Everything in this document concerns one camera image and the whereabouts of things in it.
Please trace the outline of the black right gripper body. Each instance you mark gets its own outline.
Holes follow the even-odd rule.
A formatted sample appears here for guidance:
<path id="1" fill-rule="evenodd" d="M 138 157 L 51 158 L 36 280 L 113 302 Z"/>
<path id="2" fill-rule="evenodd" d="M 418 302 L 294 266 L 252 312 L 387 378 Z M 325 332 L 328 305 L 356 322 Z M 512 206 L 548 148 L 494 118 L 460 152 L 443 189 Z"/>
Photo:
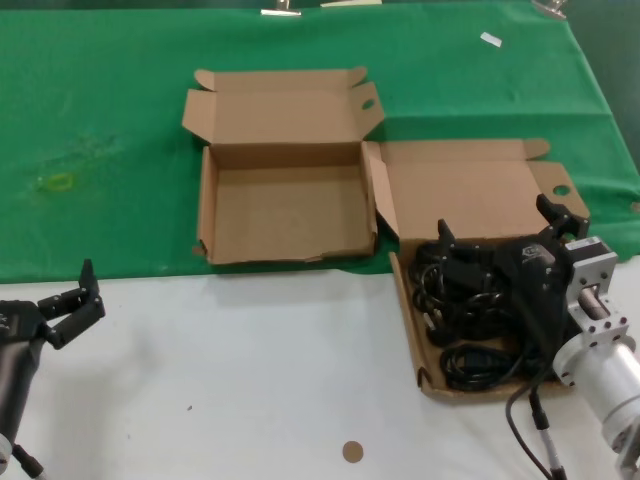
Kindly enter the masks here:
<path id="1" fill-rule="evenodd" d="M 562 235 L 538 233 L 493 246 L 492 265 L 504 285 L 513 323 L 541 357 L 551 361 L 563 343 L 571 277 Z"/>

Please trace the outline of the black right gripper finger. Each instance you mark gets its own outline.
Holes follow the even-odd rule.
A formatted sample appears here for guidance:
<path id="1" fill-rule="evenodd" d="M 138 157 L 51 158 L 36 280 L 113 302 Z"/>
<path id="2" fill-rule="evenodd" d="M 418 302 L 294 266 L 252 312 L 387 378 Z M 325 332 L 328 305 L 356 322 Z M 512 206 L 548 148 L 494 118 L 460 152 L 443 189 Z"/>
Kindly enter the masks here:
<path id="1" fill-rule="evenodd" d="M 477 244 L 458 242 L 444 219 L 438 220 L 437 229 L 443 280 L 472 291 L 490 291 L 492 251 Z"/>
<path id="2" fill-rule="evenodd" d="M 546 195 L 539 194 L 536 208 L 547 222 L 547 226 L 536 235 L 537 243 L 561 246 L 587 236 L 590 220 L 572 213 L 564 204 L 553 203 Z"/>

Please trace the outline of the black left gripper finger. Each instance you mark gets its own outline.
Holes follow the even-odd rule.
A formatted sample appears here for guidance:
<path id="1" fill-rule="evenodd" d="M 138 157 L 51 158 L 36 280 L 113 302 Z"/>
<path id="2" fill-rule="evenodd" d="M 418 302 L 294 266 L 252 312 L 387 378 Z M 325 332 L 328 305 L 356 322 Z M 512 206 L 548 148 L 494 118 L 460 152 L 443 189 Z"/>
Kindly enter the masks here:
<path id="1" fill-rule="evenodd" d="M 84 306 L 96 306 L 98 297 L 99 285 L 92 261 L 85 259 L 75 289 L 40 300 L 37 306 L 43 316 L 63 316 Z"/>
<path id="2" fill-rule="evenodd" d="M 49 328 L 46 341 L 56 350 L 60 350 L 94 326 L 105 314 L 102 298 L 100 296 L 91 298 L 55 327 Z"/>

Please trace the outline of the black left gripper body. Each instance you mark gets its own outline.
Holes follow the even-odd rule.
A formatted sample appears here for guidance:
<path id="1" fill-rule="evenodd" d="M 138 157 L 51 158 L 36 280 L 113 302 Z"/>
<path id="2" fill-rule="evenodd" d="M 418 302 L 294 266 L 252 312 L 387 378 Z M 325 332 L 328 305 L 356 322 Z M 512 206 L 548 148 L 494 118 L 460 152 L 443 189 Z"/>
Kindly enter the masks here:
<path id="1" fill-rule="evenodd" d="M 45 342 L 46 303 L 1 302 L 1 434 L 16 436 Z"/>

